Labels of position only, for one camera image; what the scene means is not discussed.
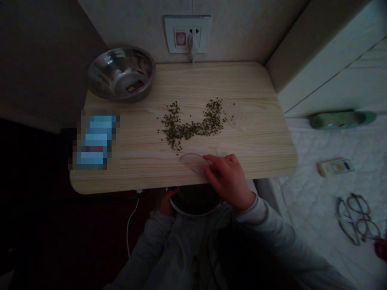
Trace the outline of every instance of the mattress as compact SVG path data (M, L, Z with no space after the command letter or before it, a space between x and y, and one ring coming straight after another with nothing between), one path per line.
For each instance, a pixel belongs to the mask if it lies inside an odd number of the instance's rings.
M304 240L359 289L387 289L387 264L367 239L355 246L336 218L337 197L350 193L368 202L372 220L385 238L387 220L387 115L351 130L313 130L307 119L287 119L298 153L292 176L259 180L260 195L279 211ZM350 159L355 172L321 177L317 162Z

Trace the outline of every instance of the white wall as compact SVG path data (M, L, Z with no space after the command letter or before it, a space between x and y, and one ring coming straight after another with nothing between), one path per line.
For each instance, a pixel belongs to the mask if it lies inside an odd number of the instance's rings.
M157 63L188 62L169 54L164 15L211 15L206 54L196 61L244 61L264 64L308 0L79 0L110 48L122 45L147 50Z

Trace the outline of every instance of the person's right hand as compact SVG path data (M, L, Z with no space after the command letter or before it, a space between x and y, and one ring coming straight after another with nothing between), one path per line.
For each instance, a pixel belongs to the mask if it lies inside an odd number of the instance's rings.
M246 210L255 200L255 194L247 186L242 166L234 154L225 158L204 155L211 165L203 165L204 173L216 192L238 210Z

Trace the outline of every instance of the wooden tabletop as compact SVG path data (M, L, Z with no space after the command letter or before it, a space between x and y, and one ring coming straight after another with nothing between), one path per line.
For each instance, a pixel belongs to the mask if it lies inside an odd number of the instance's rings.
M218 135L182 140L183 149L173 151L162 133L167 105L178 102L183 123L200 122L206 104L216 98L234 110L236 125L227 122ZM109 101L89 91L84 108L119 111L121 124L115 166L70 172L71 184L81 194L207 182L179 162L184 153L233 153L247 179L289 175L297 165L271 79L257 63L158 64L152 91L145 100L135 104Z

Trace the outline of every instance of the dark floor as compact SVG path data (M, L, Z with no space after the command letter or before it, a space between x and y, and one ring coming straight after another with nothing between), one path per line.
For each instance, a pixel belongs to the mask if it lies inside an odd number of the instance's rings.
M0 120L0 275L10 289L101 289L127 261L126 224L135 191L80 195L67 170L74 129L60 136ZM129 225L133 249L154 209L156 191L140 199Z

